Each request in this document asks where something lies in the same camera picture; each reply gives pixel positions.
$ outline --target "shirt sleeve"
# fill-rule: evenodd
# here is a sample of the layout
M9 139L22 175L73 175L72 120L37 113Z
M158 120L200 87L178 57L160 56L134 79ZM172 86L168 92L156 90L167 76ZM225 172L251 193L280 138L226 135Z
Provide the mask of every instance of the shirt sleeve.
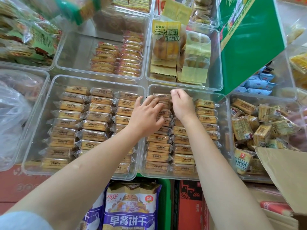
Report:
M11 212L0 216L0 229L5 230L53 230L51 225L31 212Z

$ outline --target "hand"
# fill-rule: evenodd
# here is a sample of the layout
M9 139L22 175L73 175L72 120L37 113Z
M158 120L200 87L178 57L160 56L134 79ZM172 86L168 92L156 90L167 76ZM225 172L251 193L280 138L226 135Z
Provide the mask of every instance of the hand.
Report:
M158 113L164 107L163 103L157 104L159 98L153 95L148 96L143 104L140 105L141 99L142 97L139 97L136 100L134 110L127 126L140 138L152 135L158 131L164 123L164 118L162 116L156 122Z
M183 125L188 120L197 118L193 100L183 89L173 89L171 95L175 115Z

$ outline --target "clear plastic bin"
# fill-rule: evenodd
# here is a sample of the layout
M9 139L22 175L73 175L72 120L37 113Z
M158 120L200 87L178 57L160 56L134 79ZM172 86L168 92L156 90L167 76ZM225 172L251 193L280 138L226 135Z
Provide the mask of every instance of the clear plastic bin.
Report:
M303 117L301 106L295 101L286 100L284 98L278 98L278 97L273 97L273 96L263 96L263 95L258 95L258 94L240 93L240 92L232 92L228 95L228 98L229 98L228 99L229 105L231 105L232 100L235 98L242 99L243 101L246 101L255 106L258 106L259 104L269 104L270 106L280 105L280 104L286 105L287 107L289 107L291 111L297 112L299 115L301 115L301 118ZM302 129L303 141L307 141L306 126L305 126L304 120L300 119L296 121L295 123L300 126L303 126L303 129ZM289 143L292 146L302 151L306 151L307 148L302 147L300 144L298 144L298 142L294 142L294 140L295 140L294 138L290 137ZM234 151L235 146L233 143L231 144L231 147L232 147L232 151ZM244 175L244 176L239 175L239 177L247 181L258 181L258 182L263 182L263 183L271 182L271 179L269 177L259 177L259 176L254 176L254 175Z
M150 22L150 18L143 15L132 14L127 11L114 11L111 8L102 10L93 17L92 22L88 21L83 26L82 34L77 32L69 32L67 34L56 58L56 66L59 69L74 72L140 80L144 76L147 60L146 45L150 39L148 37ZM97 47L97 43L103 41L122 45L123 30L136 31L144 34L143 62L140 76L122 76L90 71L90 61Z
M23 127L22 135L20 137L20 140L18 141L15 154L12 158L10 158L7 162L0 161L0 171L6 171L9 170L14 164L21 163L23 160L23 157L25 155L25 150L28 144L30 143L30 134L33 132L33 125L35 125L38 122L37 118L37 112L41 110L41 107L43 106L46 93L47 93L47 87L50 81L50 75L49 73L38 70L38 69L30 69L22 66L13 66L13 65L5 65L0 64L0 69L12 69L12 70L19 70L27 73L32 73L36 76L39 76L44 81L41 90L37 96L36 101L33 104L32 111L29 115L29 119L27 120L25 126Z
M152 40L150 40L149 50L148 50L148 62L146 65L146 78L147 80L155 83L163 83L172 86L184 87L184 88L196 88L196 89L206 89L210 92L221 91L224 87L223 85L223 74L222 74L222 60L221 60L221 44L220 44L220 33L213 28L209 28L205 25L189 23L187 26L187 30L199 32L202 34L206 34L209 36L211 40L211 58L210 58L210 66L207 75L207 82L203 85L193 85L186 83L178 83L178 82L170 82L170 81L162 81L157 79L150 78L150 64L152 57ZM152 27L150 26L149 35L150 38L152 34Z
M152 95L153 93L170 93L170 91L174 89L173 87L165 86L165 85L156 85L152 84L148 87L148 96ZM223 146L220 148L221 153L223 156L227 159L229 164L232 166L232 168L236 169L236 162L235 162L235 156L233 147L231 146L233 139L231 131L231 117L229 112L229 102L228 98L219 93L210 93L205 92L201 90L192 90L192 89L184 89L192 98L193 100L196 100L198 98L206 99L206 100L212 100L218 104L220 104L220 107L216 108L218 111L218 125L220 127L220 133L221 138L218 140L221 145ZM199 180L198 175L176 175L172 172L168 173L155 173L147 171L144 168L145 165L145 153L147 151L146 143L144 144L144 148L142 149L142 164L140 166L140 173L144 177L151 177L151 178L167 178L167 179L184 179L184 180Z
M36 110L39 112L38 121L34 124L34 129L31 135L31 143L29 143L28 148L25 153L25 157L22 162L22 170L25 174L33 174L33 175L52 175L57 170L53 169L42 169L40 166L40 161L43 158L39 151L46 148L47 145L42 142L43 139L48 138L48 130L50 129L50 125L46 123L47 120L54 118L51 114L51 110L56 110L57 108L53 104L53 101L59 100L58 93L63 91L64 87L68 85L81 85L88 88L91 87L101 87L101 88L109 88L113 89L114 92L117 91L126 91L137 93L140 96L144 96L145 89L142 86L138 85L127 85L121 83L107 82L107 81L97 81L87 78L81 77L72 77L67 75L58 75L55 76L51 82L50 89L47 94L47 98L43 104L42 109ZM132 180L135 178L137 169L138 169L138 161L141 155L141 150L143 150L144 139L141 139L138 144L135 146L137 153L133 154L134 163L130 165L130 173L129 174L114 174L113 179L117 180ZM27 163L29 161L37 161L38 165L33 166L33 164Z

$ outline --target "person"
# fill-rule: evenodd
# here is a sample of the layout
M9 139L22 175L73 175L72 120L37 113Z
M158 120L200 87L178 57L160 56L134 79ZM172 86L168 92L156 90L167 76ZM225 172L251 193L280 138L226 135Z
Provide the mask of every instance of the person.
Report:
M182 89L171 91L176 117L184 125L200 183L218 230L273 230L259 204L217 149L198 120L192 98ZM118 164L143 137L163 124L159 98L136 100L129 124L114 137L55 173L0 216L5 230L75 230L104 190Z

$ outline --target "green plastic crate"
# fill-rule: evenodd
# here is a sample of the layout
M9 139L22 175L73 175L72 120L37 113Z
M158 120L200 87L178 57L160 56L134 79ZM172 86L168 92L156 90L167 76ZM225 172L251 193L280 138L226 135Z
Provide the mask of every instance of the green plastic crate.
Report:
M159 184L162 185L159 194L158 205L158 229L170 230L171 229L171 215L172 215L172 200L171 200L171 181L169 179L154 178Z

